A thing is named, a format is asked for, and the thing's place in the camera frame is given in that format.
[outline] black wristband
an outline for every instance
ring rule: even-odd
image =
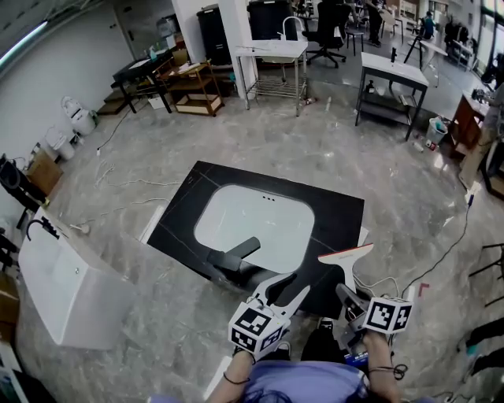
[[[242,382],[235,382],[235,381],[231,381],[231,380],[228,378],[228,376],[226,375],[226,373],[225,373],[225,372],[222,372],[222,375],[223,375],[224,379],[226,379],[229,383],[232,383],[233,385],[243,385],[244,383],[247,383],[247,382],[249,382],[249,381],[250,381],[250,378],[247,378],[247,379],[245,379],[245,380],[244,380],[244,381],[242,381]]]

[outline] bottle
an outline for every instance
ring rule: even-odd
[[[369,84],[365,87],[365,92],[368,94],[374,94],[375,87],[372,85],[372,79],[369,81]]]
[[[150,51],[150,59],[156,60],[158,58],[158,56],[156,55],[156,52],[154,51],[154,46],[151,46],[149,51]]]

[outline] ceiling light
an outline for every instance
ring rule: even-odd
[[[36,27],[33,31],[28,33],[25,37],[22,38],[16,45],[7,50],[6,54],[0,57],[0,66],[2,66],[9,57],[12,57],[27,41],[37,35],[43,28],[47,25],[47,21],[42,22],[38,27]]]

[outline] cardboard box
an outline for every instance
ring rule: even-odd
[[[0,273],[0,339],[11,343],[19,316],[19,294],[14,280]]]
[[[63,171],[44,150],[40,150],[35,155],[33,163],[26,173],[30,182],[36,185],[46,196],[54,189],[61,175],[63,175]]]

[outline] wrist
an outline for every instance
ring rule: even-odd
[[[248,351],[242,349],[238,351],[234,356],[233,356],[233,361],[240,363],[240,364],[247,364],[247,365],[254,365],[255,364],[255,359],[254,356],[249,353]]]
[[[362,343],[367,348],[369,348],[370,346],[379,346],[383,344],[388,346],[385,335],[378,333],[377,331],[366,331],[364,338],[362,339]]]

